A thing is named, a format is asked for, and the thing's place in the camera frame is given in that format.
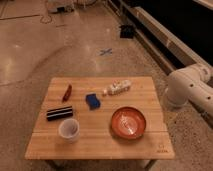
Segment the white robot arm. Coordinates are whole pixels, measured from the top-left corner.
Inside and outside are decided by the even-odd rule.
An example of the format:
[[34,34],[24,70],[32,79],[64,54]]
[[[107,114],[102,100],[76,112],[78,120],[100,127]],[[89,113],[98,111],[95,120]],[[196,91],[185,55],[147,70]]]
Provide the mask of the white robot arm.
[[213,129],[213,87],[208,85],[211,70],[196,63],[171,72],[163,101],[170,109],[180,109],[188,101],[202,109],[201,117]]

